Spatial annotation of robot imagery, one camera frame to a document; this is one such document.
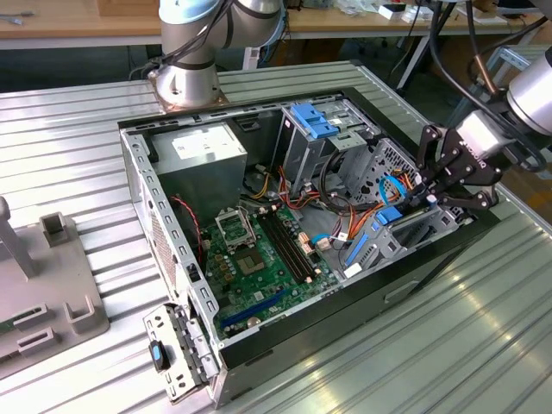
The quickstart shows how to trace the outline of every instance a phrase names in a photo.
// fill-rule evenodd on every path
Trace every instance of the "chipset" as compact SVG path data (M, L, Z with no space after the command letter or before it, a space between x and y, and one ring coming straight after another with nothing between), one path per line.
M265 268L265 262L257 248L246 248L235 254L241 272L248 276Z

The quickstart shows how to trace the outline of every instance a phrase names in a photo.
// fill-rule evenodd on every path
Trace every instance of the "gray plastic holder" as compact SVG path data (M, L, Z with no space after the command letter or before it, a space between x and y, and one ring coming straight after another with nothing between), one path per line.
M0 197L0 379L110 326L74 221L53 213L15 232L9 218Z

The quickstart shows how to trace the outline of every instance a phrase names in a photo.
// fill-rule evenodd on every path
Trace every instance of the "ribbed metal table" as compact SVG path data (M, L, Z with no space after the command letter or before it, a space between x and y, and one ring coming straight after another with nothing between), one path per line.
M354 86L413 140L425 122L347 62L223 73L221 83L233 102ZM11 93L0 108L0 193L12 225L72 216L111 321L105 334L0 382L1 411L204 406L205 392L168 404L141 323L166 296L130 204L116 121L158 113L151 87ZM504 221L425 290L219 412L550 411L552 241L518 205L494 211Z

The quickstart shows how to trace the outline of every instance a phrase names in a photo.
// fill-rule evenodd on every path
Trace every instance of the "sticker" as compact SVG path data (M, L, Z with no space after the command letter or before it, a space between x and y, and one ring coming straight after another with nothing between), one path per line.
M359 273L361 270L362 270L361 265L359 265L358 263L354 263L351 267L348 267L347 269L345 269L343 273L345 274L347 279L350 279L353 276L355 276L357 273Z
M176 149L181 160L212 154L224 150L232 144L232 138L225 130L212 129L208 132L190 134L172 140L172 146Z

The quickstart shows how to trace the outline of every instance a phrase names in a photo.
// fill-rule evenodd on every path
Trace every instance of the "ram slot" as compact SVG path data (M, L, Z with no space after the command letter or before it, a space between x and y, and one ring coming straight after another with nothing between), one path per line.
M311 264L287 234L284 224L276 215L267 214L260 217L259 224L298 284L304 283L308 277L314 277Z

